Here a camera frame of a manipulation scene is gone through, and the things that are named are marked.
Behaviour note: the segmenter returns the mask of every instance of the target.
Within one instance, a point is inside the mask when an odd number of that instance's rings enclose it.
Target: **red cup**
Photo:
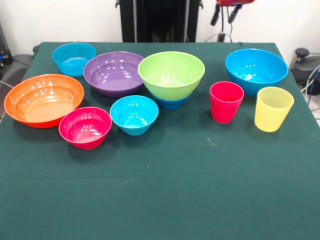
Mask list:
[[[235,117],[245,92],[237,84],[220,81],[210,88],[211,114],[219,124],[228,124]]]

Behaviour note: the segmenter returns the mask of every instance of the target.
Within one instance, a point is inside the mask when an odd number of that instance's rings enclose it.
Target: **yellow cup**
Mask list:
[[[282,88],[275,86],[262,88],[256,99],[254,124],[264,132],[277,131],[294,102],[294,97]]]

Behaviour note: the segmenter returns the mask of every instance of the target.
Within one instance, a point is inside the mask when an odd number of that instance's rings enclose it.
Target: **purple bowl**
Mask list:
[[[112,51],[91,59],[84,79],[99,93],[111,98],[134,94],[143,84],[138,65],[144,58],[127,51]]]

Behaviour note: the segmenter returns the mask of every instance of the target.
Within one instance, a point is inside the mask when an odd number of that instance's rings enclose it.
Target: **bowl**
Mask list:
[[[277,86],[288,74],[285,61],[261,49],[241,49],[225,60],[232,82],[240,85],[248,96],[257,96],[260,89]]]
[[[94,89],[108,97],[132,95],[143,84],[138,74],[138,65],[143,59],[132,52],[107,52],[90,60],[83,76]]]
[[[52,53],[52,58],[60,72],[71,77],[82,76],[85,65],[95,56],[96,49],[83,42],[64,44]]]
[[[191,54],[164,51],[142,60],[138,73],[159,105],[172,110],[179,108],[198,86],[205,65]]]
[[[159,109],[154,101],[139,95],[120,98],[110,109],[112,121],[132,136],[145,133],[156,120],[158,113]]]
[[[4,109],[14,120],[33,128],[52,128],[78,108],[84,88],[62,74],[39,75],[22,81],[6,95]]]
[[[66,115],[59,124],[59,133],[73,146],[91,150],[105,140],[111,125],[109,113],[101,108],[88,106]]]

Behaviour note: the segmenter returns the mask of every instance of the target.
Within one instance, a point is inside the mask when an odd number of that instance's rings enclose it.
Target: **blue bowl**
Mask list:
[[[260,49],[234,51],[226,58],[225,66],[230,80],[249,96],[257,96],[265,87],[277,86],[288,74],[281,57]]]
[[[139,95],[120,98],[110,109],[112,121],[132,136],[145,133],[156,120],[158,113],[159,109],[154,101]]]
[[[191,96],[191,94],[185,98],[182,98],[179,100],[174,100],[174,101],[163,100],[163,99],[160,99],[154,95],[152,95],[152,96],[155,98],[156,102],[162,108],[167,109],[167,110],[176,110],[176,109],[180,108],[185,103],[185,101]]]
[[[83,75],[87,62],[96,56],[96,49],[83,42],[67,43],[56,48],[52,58],[60,72],[71,77]]]

